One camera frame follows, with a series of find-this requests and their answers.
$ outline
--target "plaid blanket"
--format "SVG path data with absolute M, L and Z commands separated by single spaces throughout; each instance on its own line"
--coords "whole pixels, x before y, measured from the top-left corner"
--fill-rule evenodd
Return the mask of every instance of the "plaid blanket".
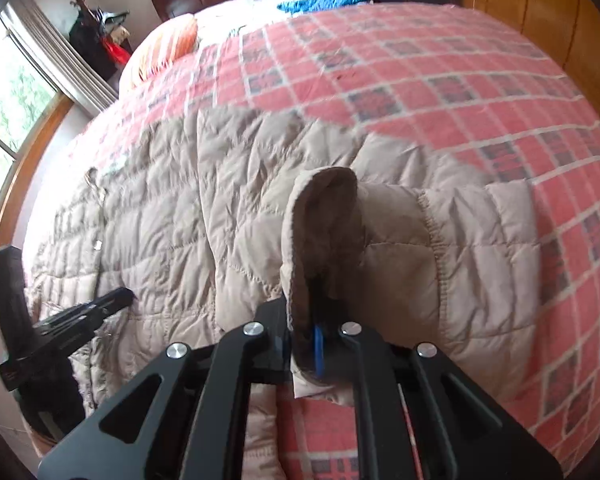
M 544 314 L 526 383 L 506 408 L 569 472 L 600 434 L 600 120 L 561 69 L 477 11 L 306 14 L 179 60 L 97 117 L 59 167 L 115 167 L 145 125 L 217 104 L 363 124 L 532 182 Z M 291 400 L 285 388 L 278 401 L 290 479 L 357 478 L 352 410 Z

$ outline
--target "trees outside window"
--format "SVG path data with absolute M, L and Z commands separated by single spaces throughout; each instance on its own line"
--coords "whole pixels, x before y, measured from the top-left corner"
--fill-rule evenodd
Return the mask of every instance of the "trees outside window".
M 0 190 L 56 92 L 0 20 Z

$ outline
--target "orange pillow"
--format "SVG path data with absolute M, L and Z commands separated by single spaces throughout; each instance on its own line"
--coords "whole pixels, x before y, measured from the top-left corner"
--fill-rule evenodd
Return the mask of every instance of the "orange pillow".
M 198 21 L 183 14 L 164 22 L 136 48 L 120 76 L 120 95 L 131 91 L 174 61 L 193 52 L 198 36 Z

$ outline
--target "puffer jacket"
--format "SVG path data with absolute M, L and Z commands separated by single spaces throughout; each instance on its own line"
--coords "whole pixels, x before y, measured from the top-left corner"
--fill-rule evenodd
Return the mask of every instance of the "puffer jacket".
M 217 342 L 283 292 L 301 352 L 315 276 L 352 320 L 436 343 L 502 398 L 538 318 L 535 225 L 524 182 L 401 139 L 219 107 L 153 124 L 121 167 L 78 184 L 27 292 L 35 319 L 135 292 L 72 358 L 88 410 L 169 343 Z M 323 389 L 298 372 L 296 395 Z M 254 386 L 245 478 L 284 477 L 275 416 L 274 388 Z

